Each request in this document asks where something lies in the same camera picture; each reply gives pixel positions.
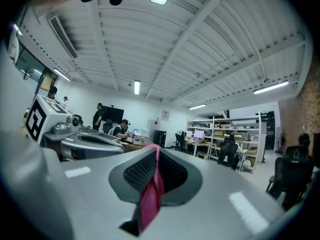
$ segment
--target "metal shelving unit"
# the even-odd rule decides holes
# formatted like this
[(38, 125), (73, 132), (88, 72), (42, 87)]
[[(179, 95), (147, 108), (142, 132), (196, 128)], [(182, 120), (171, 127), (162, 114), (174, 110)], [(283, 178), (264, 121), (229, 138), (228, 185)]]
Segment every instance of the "metal shelving unit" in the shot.
[[(222, 125), (223, 123), (227, 123), (227, 122), (241, 122), (241, 121), (250, 121), (250, 120), (257, 120), (258, 119), (258, 128), (219, 128), (219, 127), (215, 127), (215, 124), (219, 124)], [(198, 123), (201, 124), (203, 123), (204, 125), (207, 124), (212, 124), (212, 128), (211, 127), (200, 127), (200, 126), (193, 126), (194, 123)], [(187, 123), (187, 129), (198, 129), (198, 130), (210, 130), (211, 131), (211, 136), (205, 136), (205, 139), (209, 139), (211, 140), (210, 142), (210, 146), (209, 146), (209, 153), (212, 153), (212, 149), (216, 149), (216, 150), (220, 150), (219, 147), (215, 147), (213, 146), (213, 141), (217, 140), (217, 141), (224, 141), (224, 137), (215, 137), (215, 131), (232, 131), (232, 132), (258, 132), (258, 141), (253, 140), (253, 141), (248, 141), (248, 140), (237, 140), (237, 143), (241, 143), (241, 144), (250, 144), (250, 145), (254, 145), (257, 146), (257, 152), (256, 155), (251, 155), (251, 154), (245, 154), (245, 159), (248, 158), (254, 158), (254, 163), (253, 165), (248, 168), (248, 170), (251, 170), (251, 173), (254, 172), (254, 170), (256, 169), (256, 165), (257, 165), (257, 161), (258, 161), (258, 154), (260, 152), (260, 140), (261, 140), (261, 134), (262, 134), (262, 121), (261, 121), (261, 114), (260, 112), (258, 112), (258, 115), (255, 116), (250, 116), (250, 117), (243, 117), (243, 118), (217, 118), (215, 119), (215, 117), (213, 117), (213, 119), (195, 119), (195, 120), (190, 120)]]

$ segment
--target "brick wall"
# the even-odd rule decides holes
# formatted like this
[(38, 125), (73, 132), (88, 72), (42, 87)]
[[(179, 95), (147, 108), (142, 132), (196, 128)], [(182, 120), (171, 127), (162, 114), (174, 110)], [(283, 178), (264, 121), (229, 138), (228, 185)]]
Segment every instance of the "brick wall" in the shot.
[(320, 57), (318, 55), (313, 55), (310, 70), (299, 95), (280, 100), (278, 103), (285, 146), (297, 145), (299, 135), (307, 133), (310, 136), (309, 154), (311, 155), (313, 134), (320, 133)]

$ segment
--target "poster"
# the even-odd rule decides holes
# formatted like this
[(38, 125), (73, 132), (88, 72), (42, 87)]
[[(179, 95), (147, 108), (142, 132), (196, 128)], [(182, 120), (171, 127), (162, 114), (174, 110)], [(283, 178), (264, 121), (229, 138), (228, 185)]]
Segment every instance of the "poster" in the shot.
[(169, 121), (169, 115), (170, 115), (170, 112), (169, 112), (169, 111), (162, 110), (161, 120), (168, 122), (168, 121)]

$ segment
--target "ceiling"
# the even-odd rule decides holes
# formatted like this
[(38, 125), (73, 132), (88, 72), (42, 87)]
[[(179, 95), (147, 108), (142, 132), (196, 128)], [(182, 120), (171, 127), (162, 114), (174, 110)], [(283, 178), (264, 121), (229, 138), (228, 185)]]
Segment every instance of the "ceiling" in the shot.
[[(78, 58), (61, 56), (41, 15), (59, 17)], [(38, 10), (23, 25), (21, 41), (75, 82), (133, 93), (140, 80), (148, 99), (211, 110), (297, 95), (313, 51), (286, 0), (73, 0)], [(253, 94), (284, 80), (290, 85)]]

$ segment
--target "floor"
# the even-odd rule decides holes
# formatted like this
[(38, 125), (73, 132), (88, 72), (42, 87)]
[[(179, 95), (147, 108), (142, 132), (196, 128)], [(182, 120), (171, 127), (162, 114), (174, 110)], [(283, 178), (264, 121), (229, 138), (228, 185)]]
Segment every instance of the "floor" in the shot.
[(278, 158), (277, 154), (273, 150), (265, 151), (265, 163), (258, 162), (255, 167), (253, 174), (249, 171), (237, 172), (255, 185), (257, 188), (266, 191), (269, 178), (275, 174), (275, 161)]

